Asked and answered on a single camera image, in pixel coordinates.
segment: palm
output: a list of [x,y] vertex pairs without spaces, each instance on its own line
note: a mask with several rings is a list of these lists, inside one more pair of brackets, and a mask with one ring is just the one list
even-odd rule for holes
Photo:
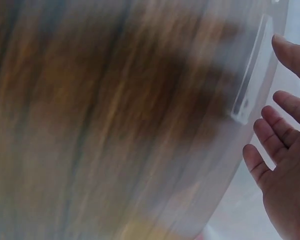
[[[300,46],[273,39],[278,59],[300,77]],[[300,98],[278,91],[274,101],[300,124]],[[286,239],[300,239],[300,131],[289,125],[271,106],[261,112],[254,131],[276,165],[272,171],[253,145],[243,157],[263,192],[263,202],[275,228]]]

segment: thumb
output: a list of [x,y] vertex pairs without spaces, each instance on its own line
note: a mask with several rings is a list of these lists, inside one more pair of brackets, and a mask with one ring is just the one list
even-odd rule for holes
[[300,45],[276,34],[272,38],[272,46],[278,60],[300,78]]

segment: finger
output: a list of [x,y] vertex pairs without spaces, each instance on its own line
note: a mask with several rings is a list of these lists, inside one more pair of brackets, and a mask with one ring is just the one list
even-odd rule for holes
[[300,98],[285,91],[277,91],[273,100],[300,124]]
[[255,121],[253,130],[270,158],[278,165],[288,152],[286,146],[264,119]]
[[265,106],[261,111],[261,115],[281,142],[283,142],[287,148],[290,148],[297,140],[300,132],[287,123],[272,106]]
[[246,145],[243,148],[243,159],[259,188],[264,189],[272,171],[266,165],[257,148],[251,144]]
[[293,44],[280,35],[274,35],[272,46],[278,60],[300,78],[300,45]]

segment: blurry brown surface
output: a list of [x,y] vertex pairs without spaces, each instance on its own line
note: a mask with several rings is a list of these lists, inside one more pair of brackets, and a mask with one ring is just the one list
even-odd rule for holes
[[227,108],[261,17],[282,32],[287,3],[0,0],[0,240],[195,238],[251,135]]

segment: hand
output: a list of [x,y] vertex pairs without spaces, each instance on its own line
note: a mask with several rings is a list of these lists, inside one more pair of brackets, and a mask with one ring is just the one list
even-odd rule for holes
[[[272,46],[279,61],[300,78],[300,45],[275,35]],[[300,98],[278,91],[274,101],[300,124]],[[245,163],[263,193],[265,210],[283,239],[300,240],[300,131],[271,106],[263,108],[254,126],[276,168],[265,164],[255,146],[243,149]]]

